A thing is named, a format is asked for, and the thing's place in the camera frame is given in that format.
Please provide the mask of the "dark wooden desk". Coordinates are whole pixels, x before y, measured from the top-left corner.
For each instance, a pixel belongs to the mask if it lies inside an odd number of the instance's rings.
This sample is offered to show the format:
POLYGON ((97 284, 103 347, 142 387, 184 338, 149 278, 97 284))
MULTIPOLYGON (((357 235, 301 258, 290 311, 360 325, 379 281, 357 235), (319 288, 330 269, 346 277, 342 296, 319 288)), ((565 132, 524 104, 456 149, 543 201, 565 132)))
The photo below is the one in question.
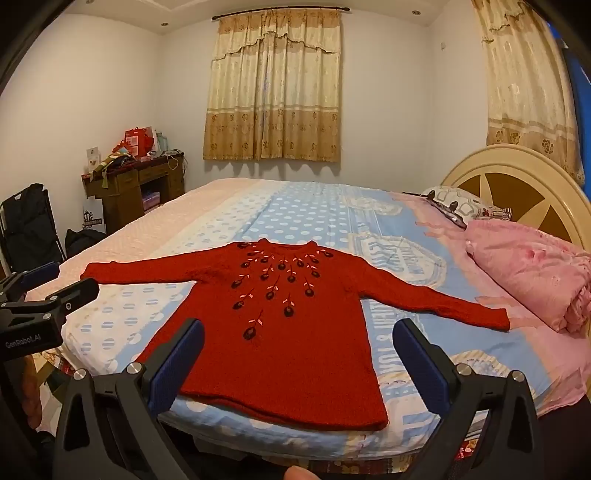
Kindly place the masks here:
POLYGON ((112 234, 148 211, 185 193, 186 161, 182 152, 129 162, 103 176, 84 174, 87 198, 102 202, 106 233, 112 234))

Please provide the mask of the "white card on wall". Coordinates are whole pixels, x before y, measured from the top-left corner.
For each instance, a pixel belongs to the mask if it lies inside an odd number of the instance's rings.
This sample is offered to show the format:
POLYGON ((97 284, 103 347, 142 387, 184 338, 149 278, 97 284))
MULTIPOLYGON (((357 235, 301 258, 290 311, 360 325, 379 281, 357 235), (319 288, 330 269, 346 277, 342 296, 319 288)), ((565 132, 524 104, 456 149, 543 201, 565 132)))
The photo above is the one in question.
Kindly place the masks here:
POLYGON ((101 162, 101 153, 97 147, 91 147, 86 150, 87 170, 94 171, 101 162))

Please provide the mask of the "blue polka dot bedsheet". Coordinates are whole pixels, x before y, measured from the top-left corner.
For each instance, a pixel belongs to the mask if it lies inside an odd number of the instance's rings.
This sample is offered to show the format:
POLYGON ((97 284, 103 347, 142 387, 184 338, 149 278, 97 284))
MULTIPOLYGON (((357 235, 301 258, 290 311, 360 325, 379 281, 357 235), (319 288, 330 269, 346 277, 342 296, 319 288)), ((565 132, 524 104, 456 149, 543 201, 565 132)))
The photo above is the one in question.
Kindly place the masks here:
MULTIPOLYGON (((468 301, 503 308, 503 334, 431 315, 414 322, 433 343, 475 371, 506 376, 523 372, 539 414, 576 404, 587 392, 590 344, 549 328, 495 284, 466 254, 462 231, 414 196, 348 185, 249 179, 216 180, 159 206, 67 260, 58 279, 35 289, 33 299, 75 282, 91 262, 130 262, 182 254, 231 241, 314 241, 365 258, 406 282, 468 301)), ((392 345, 399 309, 363 304, 374 369, 388 409, 382 431, 311 432, 271 425, 186 399, 168 423, 206 442, 262 456, 370 461, 420 449, 437 425, 392 345)))

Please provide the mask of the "colourful clutter on desk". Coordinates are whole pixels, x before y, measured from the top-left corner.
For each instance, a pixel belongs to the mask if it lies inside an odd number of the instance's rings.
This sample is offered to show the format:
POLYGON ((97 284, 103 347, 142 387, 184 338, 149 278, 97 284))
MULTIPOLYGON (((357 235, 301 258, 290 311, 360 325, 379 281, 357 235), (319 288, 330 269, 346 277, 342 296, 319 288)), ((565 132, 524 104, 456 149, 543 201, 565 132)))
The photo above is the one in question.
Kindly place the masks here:
POLYGON ((98 163, 98 165, 91 172, 91 178, 93 180, 100 179, 101 187, 103 189, 107 189, 108 174, 123 166, 126 166, 127 164, 134 163, 135 161, 135 157, 131 155, 127 148, 121 147, 118 150, 113 151, 110 155, 98 163))

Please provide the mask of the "patterned white pillow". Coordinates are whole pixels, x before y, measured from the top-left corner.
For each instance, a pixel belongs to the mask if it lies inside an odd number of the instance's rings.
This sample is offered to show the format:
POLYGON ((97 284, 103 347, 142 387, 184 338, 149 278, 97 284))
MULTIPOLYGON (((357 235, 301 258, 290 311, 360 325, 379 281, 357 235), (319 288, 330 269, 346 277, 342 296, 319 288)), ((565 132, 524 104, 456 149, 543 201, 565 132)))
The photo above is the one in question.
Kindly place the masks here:
POLYGON ((512 219, 510 208, 489 205, 480 197, 461 188, 436 186, 425 190, 421 197, 462 229, 466 229, 473 220, 512 219))

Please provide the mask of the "beige side curtain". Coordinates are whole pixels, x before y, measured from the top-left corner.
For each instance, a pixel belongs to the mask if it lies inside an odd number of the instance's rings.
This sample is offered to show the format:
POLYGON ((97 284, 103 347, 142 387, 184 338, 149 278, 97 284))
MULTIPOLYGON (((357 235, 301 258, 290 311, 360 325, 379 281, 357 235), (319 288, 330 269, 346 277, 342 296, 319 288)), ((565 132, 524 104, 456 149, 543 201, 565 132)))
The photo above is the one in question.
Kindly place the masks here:
POLYGON ((486 60, 487 143, 530 148, 585 184, 572 87, 548 23, 524 1, 475 1, 486 60))

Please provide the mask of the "white paper shopping bag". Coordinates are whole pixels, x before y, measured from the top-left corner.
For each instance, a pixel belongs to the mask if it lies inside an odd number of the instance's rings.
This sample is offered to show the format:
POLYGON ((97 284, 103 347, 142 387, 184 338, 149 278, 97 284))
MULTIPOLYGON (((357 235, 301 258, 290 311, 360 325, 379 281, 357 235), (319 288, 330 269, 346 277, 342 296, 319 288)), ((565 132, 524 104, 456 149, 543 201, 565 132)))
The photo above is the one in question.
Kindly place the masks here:
POLYGON ((82 205, 82 228, 106 233, 106 221, 103 213, 103 204, 100 199, 91 196, 84 200, 82 205))

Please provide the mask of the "black folding chair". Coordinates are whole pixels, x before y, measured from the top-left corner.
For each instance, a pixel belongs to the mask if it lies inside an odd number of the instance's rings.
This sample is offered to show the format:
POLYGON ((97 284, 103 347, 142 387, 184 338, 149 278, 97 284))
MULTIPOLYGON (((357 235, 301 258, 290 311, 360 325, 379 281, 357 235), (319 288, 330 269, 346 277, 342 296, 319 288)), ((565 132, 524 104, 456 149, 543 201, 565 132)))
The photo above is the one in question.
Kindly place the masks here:
POLYGON ((42 184, 31 184, 2 202, 1 251, 11 273, 66 260, 42 184))

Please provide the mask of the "cream wooden headboard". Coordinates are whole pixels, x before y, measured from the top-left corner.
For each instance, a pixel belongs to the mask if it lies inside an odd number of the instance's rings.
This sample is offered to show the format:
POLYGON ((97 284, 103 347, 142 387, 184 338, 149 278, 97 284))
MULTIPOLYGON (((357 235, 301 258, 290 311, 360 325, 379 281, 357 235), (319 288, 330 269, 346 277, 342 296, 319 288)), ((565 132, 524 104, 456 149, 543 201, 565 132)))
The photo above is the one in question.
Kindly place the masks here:
POLYGON ((590 249, 590 202, 578 184, 542 154, 519 145, 478 150, 444 178, 499 208, 514 222, 590 249))

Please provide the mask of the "black bag on floor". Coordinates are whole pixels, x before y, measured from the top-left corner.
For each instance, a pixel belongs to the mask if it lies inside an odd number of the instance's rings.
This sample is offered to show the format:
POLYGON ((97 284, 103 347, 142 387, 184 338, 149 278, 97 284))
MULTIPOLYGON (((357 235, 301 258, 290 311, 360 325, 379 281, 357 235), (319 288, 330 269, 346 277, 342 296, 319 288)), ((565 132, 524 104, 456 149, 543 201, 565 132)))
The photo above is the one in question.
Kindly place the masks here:
POLYGON ((70 259, 78 255, 82 251, 96 245, 106 237, 107 235, 105 233, 92 229, 83 229, 77 232, 68 229, 65 235, 66 258, 70 259))

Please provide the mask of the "beige window curtain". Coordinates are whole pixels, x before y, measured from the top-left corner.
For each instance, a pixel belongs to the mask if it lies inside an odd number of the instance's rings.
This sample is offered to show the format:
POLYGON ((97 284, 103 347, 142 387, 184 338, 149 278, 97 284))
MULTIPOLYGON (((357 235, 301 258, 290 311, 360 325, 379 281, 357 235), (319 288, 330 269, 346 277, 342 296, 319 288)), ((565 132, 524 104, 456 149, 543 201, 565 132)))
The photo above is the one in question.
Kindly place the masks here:
POLYGON ((204 159, 341 159, 339 11, 277 10, 218 21, 204 159))

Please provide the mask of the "black curtain rod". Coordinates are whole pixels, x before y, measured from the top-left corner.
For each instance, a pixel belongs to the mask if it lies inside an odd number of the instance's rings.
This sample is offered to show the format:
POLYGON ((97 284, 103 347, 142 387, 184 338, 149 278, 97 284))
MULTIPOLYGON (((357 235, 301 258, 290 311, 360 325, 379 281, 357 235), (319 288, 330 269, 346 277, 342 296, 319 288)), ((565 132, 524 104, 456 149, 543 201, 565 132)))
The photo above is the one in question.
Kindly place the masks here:
POLYGON ((277 11, 277 10, 329 10, 329 11, 339 11, 339 12, 344 12, 344 13, 349 13, 350 11, 352 11, 351 7, 346 7, 346 6, 319 6, 319 5, 273 6, 273 7, 253 8, 253 9, 217 14, 217 15, 214 15, 211 17, 211 21, 218 21, 218 20, 228 18, 228 17, 233 17, 233 16, 254 14, 254 13, 266 12, 266 11, 277 11))

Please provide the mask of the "red gift box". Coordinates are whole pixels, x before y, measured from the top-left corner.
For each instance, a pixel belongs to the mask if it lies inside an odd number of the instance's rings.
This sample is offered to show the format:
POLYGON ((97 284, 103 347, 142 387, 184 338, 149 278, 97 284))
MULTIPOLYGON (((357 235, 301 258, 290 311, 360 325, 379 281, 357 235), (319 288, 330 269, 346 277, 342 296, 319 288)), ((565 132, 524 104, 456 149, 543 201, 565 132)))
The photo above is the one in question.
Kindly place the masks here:
POLYGON ((153 148, 154 138, 151 127, 135 127, 126 130, 124 142, 127 150, 135 158, 146 157, 153 148))

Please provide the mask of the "pink folded quilt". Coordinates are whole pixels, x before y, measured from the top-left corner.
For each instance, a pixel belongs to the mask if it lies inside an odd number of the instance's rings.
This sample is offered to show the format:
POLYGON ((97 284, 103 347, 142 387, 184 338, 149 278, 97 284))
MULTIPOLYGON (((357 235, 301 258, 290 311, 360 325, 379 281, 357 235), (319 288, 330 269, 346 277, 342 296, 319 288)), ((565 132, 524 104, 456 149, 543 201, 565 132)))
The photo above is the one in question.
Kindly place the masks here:
POLYGON ((474 220, 466 251, 518 302, 556 332, 571 334, 590 322, 590 253, 532 227, 474 220))

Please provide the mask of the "red knitted sweater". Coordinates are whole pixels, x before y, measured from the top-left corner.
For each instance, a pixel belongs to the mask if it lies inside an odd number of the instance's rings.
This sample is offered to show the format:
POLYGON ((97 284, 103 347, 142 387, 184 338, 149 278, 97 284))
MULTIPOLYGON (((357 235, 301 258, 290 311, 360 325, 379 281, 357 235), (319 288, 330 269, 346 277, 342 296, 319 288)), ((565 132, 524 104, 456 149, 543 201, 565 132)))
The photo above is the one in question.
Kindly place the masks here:
POLYGON ((363 300, 501 332, 507 313, 411 285, 359 256, 314 242, 266 240, 129 263, 91 263, 101 284, 191 282, 140 360, 189 318, 204 348, 180 394, 274 424, 380 431, 389 419, 373 367, 363 300))

